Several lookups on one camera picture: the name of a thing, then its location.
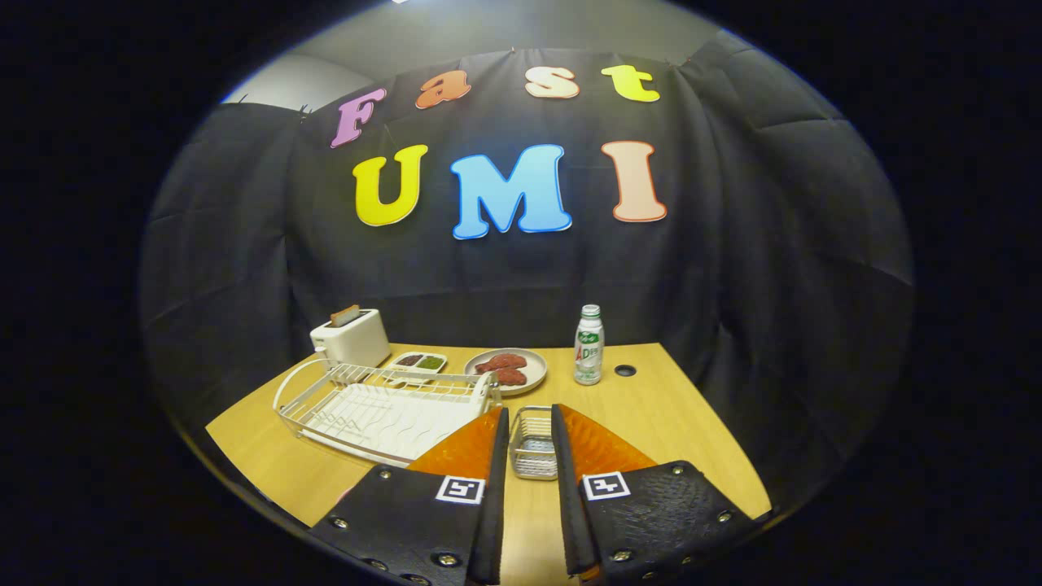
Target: bottle label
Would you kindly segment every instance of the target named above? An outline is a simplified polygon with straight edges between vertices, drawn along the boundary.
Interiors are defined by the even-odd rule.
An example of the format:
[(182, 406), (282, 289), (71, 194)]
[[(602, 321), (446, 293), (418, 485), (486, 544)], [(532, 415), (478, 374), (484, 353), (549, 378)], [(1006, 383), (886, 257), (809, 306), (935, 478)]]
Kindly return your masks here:
[(575, 380), (596, 383), (600, 380), (601, 345), (596, 332), (579, 332), (575, 336)]

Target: plate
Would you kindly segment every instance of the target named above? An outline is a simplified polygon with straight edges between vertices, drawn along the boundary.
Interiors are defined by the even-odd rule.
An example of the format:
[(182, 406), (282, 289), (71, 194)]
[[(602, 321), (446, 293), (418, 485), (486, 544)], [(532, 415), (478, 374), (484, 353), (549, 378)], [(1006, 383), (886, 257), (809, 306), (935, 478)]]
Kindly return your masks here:
[(528, 364), (526, 366), (518, 368), (518, 370), (524, 373), (525, 377), (528, 379), (528, 382), (525, 383), (524, 385), (514, 385), (514, 386), (500, 385), (499, 386), (500, 395), (508, 397), (512, 395), (519, 395), (521, 393), (530, 391), (531, 389), (535, 389), (537, 386), (539, 386), (539, 384), (543, 382), (543, 379), (546, 377), (546, 360), (544, 360), (543, 357), (537, 355), (536, 352), (531, 350), (526, 350), (524, 348), (499, 348), (496, 350), (489, 350), (481, 352), (476, 357), (467, 361), (467, 366), (464, 367), (463, 373), (477, 374), (478, 364), (489, 362), (490, 360), (492, 360), (492, 357), (496, 355), (505, 355), (505, 353), (512, 353), (512, 355), (518, 355), (519, 357), (524, 357), (525, 361)]

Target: bread slice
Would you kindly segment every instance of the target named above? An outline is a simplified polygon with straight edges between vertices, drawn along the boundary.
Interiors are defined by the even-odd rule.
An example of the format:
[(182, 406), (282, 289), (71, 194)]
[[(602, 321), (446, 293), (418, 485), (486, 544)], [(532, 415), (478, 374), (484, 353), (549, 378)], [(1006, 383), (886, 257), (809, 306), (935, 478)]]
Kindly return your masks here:
[(330, 325), (333, 327), (340, 327), (341, 325), (346, 325), (352, 320), (357, 319), (359, 316), (362, 316), (362, 309), (358, 308), (357, 303), (355, 303), (342, 312), (330, 315), (329, 321)]

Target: wire dish rack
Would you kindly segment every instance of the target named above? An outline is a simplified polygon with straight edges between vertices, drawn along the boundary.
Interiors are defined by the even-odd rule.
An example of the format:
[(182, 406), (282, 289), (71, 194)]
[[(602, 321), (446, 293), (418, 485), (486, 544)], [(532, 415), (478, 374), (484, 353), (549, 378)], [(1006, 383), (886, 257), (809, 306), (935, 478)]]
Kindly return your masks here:
[[(289, 402), (280, 397), (306, 366), (330, 363)], [(502, 405), (495, 372), (408, 372), (319, 359), (286, 376), (272, 409), (297, 437), (367, 460), (405, 467), (489, 409)]]
[(549, 407), (532, 405), (518, 410), (511, 438), (511, 462), (514, 473), (522, 479), (552, 481), (557, 478)]

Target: black fabric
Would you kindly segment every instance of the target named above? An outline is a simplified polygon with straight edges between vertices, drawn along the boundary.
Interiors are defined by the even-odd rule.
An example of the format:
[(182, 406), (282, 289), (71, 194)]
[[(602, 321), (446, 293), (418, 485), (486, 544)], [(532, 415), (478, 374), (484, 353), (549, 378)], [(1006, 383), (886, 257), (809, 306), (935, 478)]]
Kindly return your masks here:
[[(381, 472), (390, 475), (381, 478)], [(463, 586), (481, 507), (436, 499), (445, 479), (374, 466), (308, 533), (355, 563), (378, 562), (394, 576)], [(344, 519), (348, 527), (337, 527), (336, 519)], [(438, 563), (442, 554), (457, 562)]]
[[(653, 76), (653, 103), (600, 70)], [(574, 99), (537, 99), (534, 66), (576, 74)], [(420, 111), (428, 78), (461, 68), (472, 90)], [(331, 149), (338, 107), (384, 88), (354, 142)], [(201, 429), (311, 351), (308, 332), (351, 303), (381, 311), (397, 342), (568, 346), (581, 304), (610, 344), (661, 341), (791, 510), (847, 460), (894, 383), (912, 311), (908, 238), (889, 182), (853, 126), (792, 72), (727, 32), (687, 64), (519, 50), (403, 73), (297, 123), (290, 111), (219, 108), (175, 164), (143, 259), (145, 338), (156, 376)], [(606, 142), (654, 146), (669, 215), (623, 223)], [(421, 193), (399, 223), (354, 210), (355, 165), (426, 144)], [(486, 154), (508, 174), (526, 147), (559, 144), (573, 225), (514, 225), (456, 241), (452, 162)], [(260, 319), (248, 319), (263, 316)]]
[[(628, 495), (591, 500), (582, 493), (606, 586), (674, 583), (756, 528), (690, 462), (621, 475)], [(629, 557), (613, 559), (619, 551)]]
[(156, 389), (193, 437), (293, 364), (284, 201), (297, 113), (218, 107), (174, 163), (143, 242)]

